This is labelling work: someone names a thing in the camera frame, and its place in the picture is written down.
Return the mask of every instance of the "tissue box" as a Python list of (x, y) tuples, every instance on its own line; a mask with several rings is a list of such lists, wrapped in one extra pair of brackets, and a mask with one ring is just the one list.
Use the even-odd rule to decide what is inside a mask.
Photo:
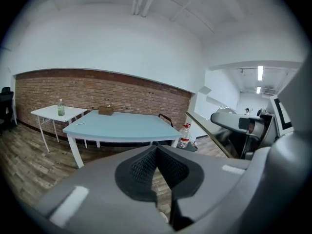
[(112, 107), (103, 107), (100, 106), (98, 108), (98, 114), (99, 115), (112, 115), (114, 112), (114, 109)]

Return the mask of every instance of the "blue tabletop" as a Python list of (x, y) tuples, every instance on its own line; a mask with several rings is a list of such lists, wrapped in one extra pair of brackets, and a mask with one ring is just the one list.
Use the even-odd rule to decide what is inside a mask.
[(181, 134), (157, 116), (114, 112), (111, 116), (99, 115), (93, 110), (63, 129), (63, 132), (80, 137), (115, 140), (156, 141), (175, 139)]

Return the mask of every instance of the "brick wall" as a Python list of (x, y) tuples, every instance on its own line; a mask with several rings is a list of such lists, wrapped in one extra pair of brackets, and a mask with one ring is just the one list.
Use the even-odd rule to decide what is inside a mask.
[[(157, 82), (112, 74), (103, 71), (57, 69), (17, 75), (15, 100), (17, 118), (39, 127), (37, 117), (30, 112), (55, 105), (63, 99), (66, 106), (89, 111), (111, 104), (115, 112), (158, 115), (172, 119), (176, 129), (185, 123), (191, 93)], [(68, 123), (56, 121), (57, 132)], [(54, 133), (48, 122), (43, 130)]]

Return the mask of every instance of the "chair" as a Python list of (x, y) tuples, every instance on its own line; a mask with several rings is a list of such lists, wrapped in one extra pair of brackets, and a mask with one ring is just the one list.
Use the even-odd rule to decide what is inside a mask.
[(13, 115), (12, 100), (14, 92), (9, 87), (4, 87), (0, 93), (0, 134), (5, 127), (10, 127)]
[[(165, 118), (166, 120), (168, 120), (168, 121), (170, 122), (171, 126), (174, 127), (174, 125), (172, 124), (172, 120), (171, 120), (169, 117), (167, 117), (167, 116), (165, 116), (165, 115), (163, 115), (163, 114), (159, 114), (159, 115), (158, 115), (159, 118), (160, 118), (160, 116), (162, 116), (163, 118)], [(165, 145), (165, 146), (171, 146), (172, 140), (158, 141), (158, 144), (160, 144), (160, 145)], [(194, 147), (191, 143), (188, 143), (187, 147), (186, 147), (186, 148), (183, 148), (183, 149), (184, 149), (184, 150), (187, 150), (187, 151), (190, 151), (190, 152), (195, 152), (195, 151), (197, 151), (197, 148)]]

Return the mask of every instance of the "plastic bottle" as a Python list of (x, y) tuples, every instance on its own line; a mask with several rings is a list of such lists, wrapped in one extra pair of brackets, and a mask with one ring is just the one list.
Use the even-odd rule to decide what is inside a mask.
[(180, 133), (182, 134), (182, 137), (177, 144), (179, 148), (187, 147), (189, 140), (190, 140), (190, 135), (191, 135), (190, 126), (191, 126), (190, 124), (186, 124), (186, 125), (183, 125), (183, 127), (181, 128)]
[(62, 102), (62, 99), (59, 99), (58, 103), (58, 116), (63, 116), (65, 114), (65, 105)]

